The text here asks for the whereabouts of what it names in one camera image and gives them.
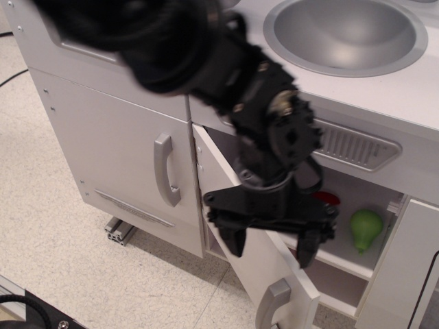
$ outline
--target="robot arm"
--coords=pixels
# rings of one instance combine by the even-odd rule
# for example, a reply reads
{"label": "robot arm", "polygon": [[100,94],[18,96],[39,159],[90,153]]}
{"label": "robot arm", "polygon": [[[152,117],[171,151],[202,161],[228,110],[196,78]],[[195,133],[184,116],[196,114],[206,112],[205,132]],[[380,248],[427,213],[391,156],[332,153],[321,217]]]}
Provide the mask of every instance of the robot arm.
{"label": "robot arm", "polygon": [[246,228],[298,234],[301,267],[333,239],[337,210],[297,186],[321,132],[294,79],[246,40],[246,24],[217,0],[34,0],[58,29],[92,47],[118,51],[137,81],[164,95],[190,94],[234,125],[241,186],[204,196],[209,220],[241,256]]}

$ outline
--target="green pear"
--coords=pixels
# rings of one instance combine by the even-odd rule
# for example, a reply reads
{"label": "green pear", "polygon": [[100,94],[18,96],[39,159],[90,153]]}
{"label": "green pear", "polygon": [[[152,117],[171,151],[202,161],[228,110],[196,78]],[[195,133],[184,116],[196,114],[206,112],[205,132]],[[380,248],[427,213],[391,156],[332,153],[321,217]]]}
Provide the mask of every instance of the green pear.
{"label": "green pear", "polygon": [[383,230],[383,220],[381,217],[367,209],[361,209],[351,217],[351,230],[354,236],[354,244],[360,255],[374,241]]}

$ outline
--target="tile floor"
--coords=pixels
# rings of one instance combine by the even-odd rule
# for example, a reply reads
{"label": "tile floor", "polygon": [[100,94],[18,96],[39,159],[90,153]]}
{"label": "tile floor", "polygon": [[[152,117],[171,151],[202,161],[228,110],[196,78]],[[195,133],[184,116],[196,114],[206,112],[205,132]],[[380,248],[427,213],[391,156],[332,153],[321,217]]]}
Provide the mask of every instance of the tile floor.
{"label": "tile floor", "polygon": [[[0,38],[0,82],[25,68],[14,37]],[[80,199],[29,73],[0,88],[0,205],[0,275],[88,328],[254,328],[227,262],[141,231],[127,247],[106,240],[111,216]],[[353,323],[320,307],[314,324]]]}

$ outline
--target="sink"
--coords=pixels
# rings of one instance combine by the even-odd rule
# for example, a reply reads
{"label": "sink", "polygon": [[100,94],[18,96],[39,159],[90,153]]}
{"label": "sink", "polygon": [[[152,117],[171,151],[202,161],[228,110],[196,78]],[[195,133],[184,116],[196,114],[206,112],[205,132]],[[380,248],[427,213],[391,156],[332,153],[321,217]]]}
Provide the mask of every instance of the sink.
{"label": "sink", "polygon": [[263,31],[269,46],[287,61],[340,77],[404,69],[428,43],[415,14],[375,0],[286,0],[267,15]]}

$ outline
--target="vent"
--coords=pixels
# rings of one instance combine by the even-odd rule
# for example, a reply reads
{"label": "vent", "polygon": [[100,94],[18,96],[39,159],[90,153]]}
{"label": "vent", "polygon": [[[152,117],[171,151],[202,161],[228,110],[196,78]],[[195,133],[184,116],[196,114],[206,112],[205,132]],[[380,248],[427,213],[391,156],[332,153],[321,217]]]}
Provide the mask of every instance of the vent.
{"label": "vent", "polygon": [[140,210],[130,204],[127,204],[126,202],[123,202],[119,199],[116,199],[115,197],[112,197],[111,195],[104,193],[102,191],[99,191],[98,189],[95,189],[95,192],[100,195],[101,197],[103,197],[104,199],[111,201],[112,203],[114,203],[116,206],[118,206],[120,209],[129,212],[130,214],[140,217],[146,221],[152,221],[154,223],[159,223],[162,224],[164,226],[166,226],[167,228],[173,228],[175,227],[175,224],[170,223],[164,219],[155,217],[154,215],[148,214],[147,212]]}
{"label": "vent", "polygon": [[398,143],[365,134],[322,119],[315,120],[323,131],[322,148],[315,153],[367,171],[377,170],[395,159],[402,148]]}

